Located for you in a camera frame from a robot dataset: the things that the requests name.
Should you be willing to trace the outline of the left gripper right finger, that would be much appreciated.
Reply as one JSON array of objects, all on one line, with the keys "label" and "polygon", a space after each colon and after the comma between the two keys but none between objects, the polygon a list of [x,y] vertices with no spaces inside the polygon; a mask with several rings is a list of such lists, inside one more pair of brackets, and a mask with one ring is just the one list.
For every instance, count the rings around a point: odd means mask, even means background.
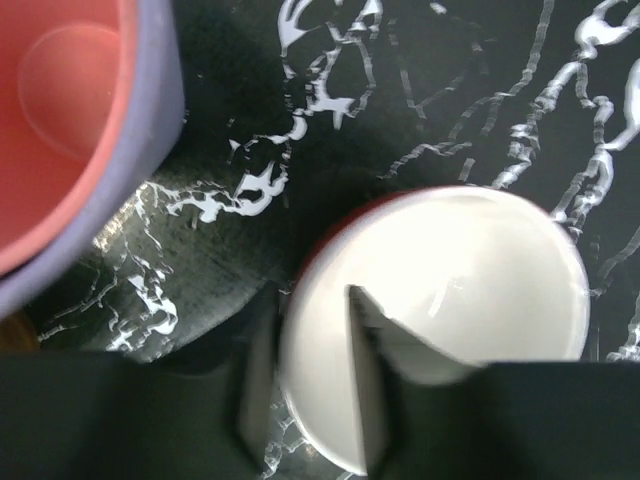
[{"label": "left gripper right finger", "polygon": [[371,479],[635,479],[639,367],[472,366],[348,295],[354,387]]}]

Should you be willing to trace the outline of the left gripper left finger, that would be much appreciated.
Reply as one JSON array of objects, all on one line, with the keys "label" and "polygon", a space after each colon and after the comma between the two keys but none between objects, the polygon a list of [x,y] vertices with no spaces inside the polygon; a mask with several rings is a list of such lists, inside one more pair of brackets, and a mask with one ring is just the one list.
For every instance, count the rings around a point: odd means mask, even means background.
[{"label": "left gripper left finger", "polygon": [[148,363],[115,352],[1,357],[5,479],[254,479],[264,466],[278,288]]}]

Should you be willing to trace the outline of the white brown steel tumbler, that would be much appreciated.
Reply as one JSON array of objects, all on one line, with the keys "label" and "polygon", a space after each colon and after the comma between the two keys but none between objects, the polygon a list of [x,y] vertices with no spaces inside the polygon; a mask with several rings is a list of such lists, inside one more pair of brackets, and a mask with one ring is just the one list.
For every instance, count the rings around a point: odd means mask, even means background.
[{"label": "white brown steel tumbler", "polygon": [[2,352],[36,351],[39,346],[37,332],[28,317],[15,314],[1,321],[0,350]]}]

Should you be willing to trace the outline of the red floral bowl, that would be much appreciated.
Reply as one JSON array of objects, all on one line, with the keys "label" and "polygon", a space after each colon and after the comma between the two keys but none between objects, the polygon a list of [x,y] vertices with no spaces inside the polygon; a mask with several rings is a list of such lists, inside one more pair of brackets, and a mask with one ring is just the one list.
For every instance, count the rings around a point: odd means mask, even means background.
[{"label": "red floral bowl", "polygon": [[366,471],[348,289],[465,363],[576,361],[590,301],[571,237],[504,191],[456,186],[386,197],[322,243],[293,291],[280,382],[298,428],[342,469]]}]

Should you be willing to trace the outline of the lavender plastic cup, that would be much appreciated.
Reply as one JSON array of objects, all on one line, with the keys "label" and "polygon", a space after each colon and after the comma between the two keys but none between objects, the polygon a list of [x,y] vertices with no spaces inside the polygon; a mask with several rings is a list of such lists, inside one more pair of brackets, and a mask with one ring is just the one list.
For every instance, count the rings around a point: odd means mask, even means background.
[{"label": "lavender plastic cup", "polygon": [[185,110],[172,3],[137,3],[133,92],[106,172],[78,216],[42,253],[1,279],[1,316],[21,309],[70,268],[175,145]]}]

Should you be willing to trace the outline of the pink plastic cup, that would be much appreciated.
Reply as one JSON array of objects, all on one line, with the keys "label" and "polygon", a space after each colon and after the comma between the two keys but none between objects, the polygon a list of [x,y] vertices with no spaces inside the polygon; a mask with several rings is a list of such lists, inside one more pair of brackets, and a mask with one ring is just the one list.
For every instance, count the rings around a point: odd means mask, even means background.
[{"label": "pink plastic cup", "polygon": [[96,190],[133,88],[138,17],[135,1],[2,2],[2,273]]}]

